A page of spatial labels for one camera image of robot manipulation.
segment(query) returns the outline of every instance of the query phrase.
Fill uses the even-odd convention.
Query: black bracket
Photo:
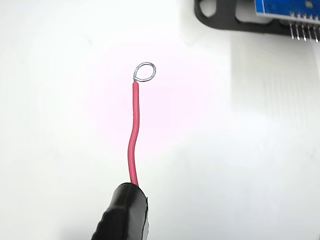
[[[200,7],[201,1],[194,0],[194,13],[197,19],[208,27],[221,30],[291,36],[289,23],[283,24],[278,19],[273,19],[267,24],[239,21],[236,18],[237,0],[216,0],[216,12],[213,16],[209,17],[203,14]],[[302,36],[303,33],[300,27],[298,31],[300,36]]]

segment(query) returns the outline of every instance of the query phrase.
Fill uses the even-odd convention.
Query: silver wire loop
[[[142,66],[145,66],[145,65],[149,65],[149,66],[151,66],[151,67],[153,68],[153,73],[152,73],[152,75],[151,75],[150,77],[148,77],[148,78],[145,78],[145,79],[138,78],[138,77],[137,77],[138,70],[139,70]],[[143,62],[143,63],[139,64],[139,65],[135,68],[134,73],[133,73],[133,81],[134,81],[134,82],[136,82],[136,81],[138,81],[138,82],[148,82],[148,81],[150,81],[151,79],[153,79],[153,78],[155,77],[155,75],[156,75],[156,66],[155,66],[153,63],[151,63],[151,62]]]

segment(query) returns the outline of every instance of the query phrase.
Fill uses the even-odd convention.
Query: black tape
[[[145,194],[138,186],[123,183],[114,191],[92,240],[145,240],[148,228]]]

